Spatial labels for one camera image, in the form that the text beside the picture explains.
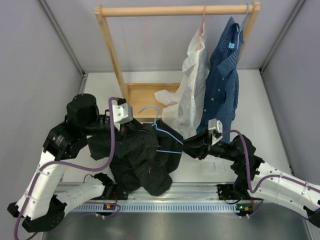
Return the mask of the black striped shirt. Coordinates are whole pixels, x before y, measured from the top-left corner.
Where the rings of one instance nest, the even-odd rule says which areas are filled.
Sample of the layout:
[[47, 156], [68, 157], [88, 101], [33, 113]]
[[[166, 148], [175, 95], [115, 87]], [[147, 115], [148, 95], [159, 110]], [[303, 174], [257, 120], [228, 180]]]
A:
[[133, 119], [122, 127], [124, 135], [115, 135], [109, 165], [115, 182], [125, 189], [172, 184], [170, 173], [182, 157], [182, 135], [160, 119], [155, 125]]

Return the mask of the wooden clothes rack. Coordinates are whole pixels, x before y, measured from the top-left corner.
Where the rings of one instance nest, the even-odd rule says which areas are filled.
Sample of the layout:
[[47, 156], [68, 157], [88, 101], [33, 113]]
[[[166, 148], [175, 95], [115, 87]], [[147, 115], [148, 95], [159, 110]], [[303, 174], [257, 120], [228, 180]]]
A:
[[108, 49], [111, 63], [122, 97], [133, 107], [133, 116], [139, 121], [149, 122], [155, 116], [154, 110], [138, 113], [146, 104], [155, 105], [163, 110], [165, 107], [156, 101], [154, 93], [160, 90], [177, 90], [178, 83], [125, 83], [120, 62], [116, 53], [107, 18], [115, 17], [155, 17], [155, 16], [205, 16], [205, 15], [245, 15], [242, 29], [246, 42], [252, 32], [261, 9], [258, 0], [249, 5], [191, 5], [191, 6], [154, 6], [154, 7], [103, 7], [94, 6], [94, 13], [101, 29], [104, 43]]

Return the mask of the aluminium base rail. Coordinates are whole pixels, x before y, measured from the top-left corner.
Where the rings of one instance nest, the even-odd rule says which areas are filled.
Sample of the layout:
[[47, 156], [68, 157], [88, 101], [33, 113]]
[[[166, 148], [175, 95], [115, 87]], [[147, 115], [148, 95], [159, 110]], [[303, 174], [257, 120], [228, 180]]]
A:
[[248, 200], [251, 192], [245, 188], [235, 188], [233, 184], [215, 183], [171, 183], [147, 188], [125, 189], [117, 183], [113, 190], [98, 196], [97, 200], [114, 200], [117, 192], [119, 200], [127, 201], [184, 201], [184, 200]]

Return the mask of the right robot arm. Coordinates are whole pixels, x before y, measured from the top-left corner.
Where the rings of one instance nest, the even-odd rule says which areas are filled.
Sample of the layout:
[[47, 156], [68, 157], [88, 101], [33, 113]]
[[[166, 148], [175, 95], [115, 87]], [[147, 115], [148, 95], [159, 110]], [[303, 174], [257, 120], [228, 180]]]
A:
[[320, 226], [320, 187], [273, 167], [255, 155], [252, 142], [238, 130], [236, 137], [225, 143], [228, 132], [203, 130], [185, 139], [182, 150], [194, 159], [203, 160], [208, 155], [232, 161], [231, 169], [237, 178], [233, 194], [243, 199], [251, 197], [286, 207], [316, 227]]

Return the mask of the blue checkered shirt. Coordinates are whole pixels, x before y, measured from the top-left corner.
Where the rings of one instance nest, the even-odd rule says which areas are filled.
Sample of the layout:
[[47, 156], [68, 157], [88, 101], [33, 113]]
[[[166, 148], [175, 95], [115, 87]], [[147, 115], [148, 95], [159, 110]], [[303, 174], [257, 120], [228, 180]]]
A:
[[221, 121], [222, 129], [231, 129], [239, 98], [237, 64], [244, 44], [242, 25], [230, 17], [209, 59], [210, 69], [205, 80], [204, 106], [197, 132], [209, 127], [209, 120]]

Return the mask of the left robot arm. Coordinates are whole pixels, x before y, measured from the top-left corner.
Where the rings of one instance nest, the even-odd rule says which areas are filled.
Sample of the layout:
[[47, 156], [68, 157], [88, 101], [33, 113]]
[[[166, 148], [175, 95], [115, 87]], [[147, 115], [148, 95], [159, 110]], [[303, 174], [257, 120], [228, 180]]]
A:
[[[19, 226], [33, 235], [51, 231], [74, 208], [89, 200], [106, 200], [113, 195], [115, 184], [102, 170], [113, 159], [116, 131], [121, 121], [131, 112], [125, 100], [117, 97], [111, 97], [108, 106], [105, 114], [100, 114], [96, 98], [88, 93], [76, 95], [67, 104], [64, 121], [48, 133], [38, 166], [24, 195], [7, 207], [7, 211], [17, 219], [14, 227], [16, 233]], [[96, 168], [74, 164], [74, 159], [88, 140], [103, 134], [111, 141], [107, 146], [107, 162]], [[94, 172], [95, 175], [67, 192], [55, 194], [68, 167]]]

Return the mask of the white shirt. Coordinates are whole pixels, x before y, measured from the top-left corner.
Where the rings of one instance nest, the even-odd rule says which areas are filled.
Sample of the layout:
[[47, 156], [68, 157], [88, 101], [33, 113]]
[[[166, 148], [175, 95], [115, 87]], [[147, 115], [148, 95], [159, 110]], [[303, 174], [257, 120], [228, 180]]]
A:
[[202, 25], [189, 43], [178, 89], [176, 91], [163, 89], [154, 94], [157, 102], [165, 106], [162, 110], [163, 122], [184, 139], [196, 135], [201, 123], [206, 78], [209, 74], [206, 58], [206, 31]]

